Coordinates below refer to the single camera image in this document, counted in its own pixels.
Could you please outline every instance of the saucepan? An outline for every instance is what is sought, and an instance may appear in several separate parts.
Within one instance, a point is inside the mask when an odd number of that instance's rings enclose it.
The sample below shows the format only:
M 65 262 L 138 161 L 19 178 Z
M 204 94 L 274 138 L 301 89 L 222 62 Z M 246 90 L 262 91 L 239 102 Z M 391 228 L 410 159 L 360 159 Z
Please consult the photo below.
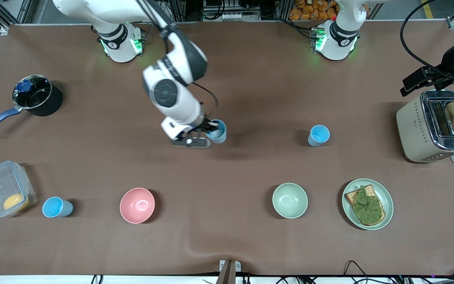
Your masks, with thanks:
M 61 107 L 63 93 L 45 76 L 30 75 L 17 83 L 11 99 L 15 107 L 0 113 L 0 122 L 22 110 L 37 116 L 51 115 Z

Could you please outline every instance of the blue lid knob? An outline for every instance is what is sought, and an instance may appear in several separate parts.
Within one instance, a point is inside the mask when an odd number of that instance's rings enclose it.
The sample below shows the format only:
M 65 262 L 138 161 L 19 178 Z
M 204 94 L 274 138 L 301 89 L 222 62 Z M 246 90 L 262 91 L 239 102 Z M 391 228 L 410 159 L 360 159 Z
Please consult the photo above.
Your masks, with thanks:
M 22 80 L 17 84 L 17 91 L 19 92 L 29 92 L 33 84 L 29 80 Z

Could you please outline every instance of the green led light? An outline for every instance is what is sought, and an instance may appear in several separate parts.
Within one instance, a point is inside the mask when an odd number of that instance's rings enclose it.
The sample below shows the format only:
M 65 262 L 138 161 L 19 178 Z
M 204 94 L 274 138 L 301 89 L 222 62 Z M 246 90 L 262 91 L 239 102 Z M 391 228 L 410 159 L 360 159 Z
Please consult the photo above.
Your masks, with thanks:
M 104 44 L 103 41 L 101 41 L 102 47 L 104 48 L 104 53 L 108 54 L 108 49 L 106 48 L 106 45 Z
M 320 40 L 316 42 L 316 50 L 321 51 L 323 49 L 323 46 L 325 45 L 327 41 L 327 35 L 324 34 Z
M 350 48 L 350 52 L 353 51 L 353 49 L 355 48 L 355 43 L 357 42 L 357 39 L 358 37 L 356 37 L 353 42 L 352 42 L 352 47 Z
M 139 40 L 133 40 L 131 39 L 131 44 L 134 48 L 134 51 L 136 53 L 140 53 L 141 52 L 141 43 L 139 43 Z

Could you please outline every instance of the toaster slot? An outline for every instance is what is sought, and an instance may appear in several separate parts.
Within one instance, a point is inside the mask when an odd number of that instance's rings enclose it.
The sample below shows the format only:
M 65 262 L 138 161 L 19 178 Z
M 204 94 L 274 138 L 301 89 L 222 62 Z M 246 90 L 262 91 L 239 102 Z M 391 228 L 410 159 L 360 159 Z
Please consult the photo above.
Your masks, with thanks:
M 452 101 L 432 101 L 430 109 L 432 111 L 434 121 L 437 126 L 437 133 L 441 137 L 454 137 L 454 129 L 446 114 L 445 108 Z
M 452 128 L 445 113 L 445 105 L 442 102 L 430 102 L 430 109 L 437 126 L 437 133 L 439 136 L 452 136 Z

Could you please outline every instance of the green spread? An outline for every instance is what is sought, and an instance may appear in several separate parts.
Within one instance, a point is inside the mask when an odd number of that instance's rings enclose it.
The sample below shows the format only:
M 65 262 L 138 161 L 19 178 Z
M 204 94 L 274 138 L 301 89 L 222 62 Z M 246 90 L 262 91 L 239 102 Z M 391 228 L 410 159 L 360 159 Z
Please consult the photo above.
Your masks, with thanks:
M 383 215 L 380 200 L 376 196 L 367 196 L 365 186 L 361 185 L 355 195 L 353 212 L 364 224 L 374 224 L 381 220 Z

